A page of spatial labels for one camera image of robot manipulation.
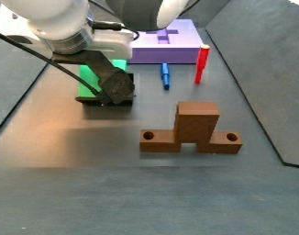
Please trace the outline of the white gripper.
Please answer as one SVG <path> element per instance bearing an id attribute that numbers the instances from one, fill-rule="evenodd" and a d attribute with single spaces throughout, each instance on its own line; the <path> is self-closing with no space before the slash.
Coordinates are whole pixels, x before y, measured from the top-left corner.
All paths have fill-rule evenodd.
<path id="1" fill-rule="evenodd" d="M 134 33 L 127 29 L 121 31 L 97 29 L 89 50 L 99 50 L 111 60 L 129 60 L 133 58 L 131 42 Z"/>

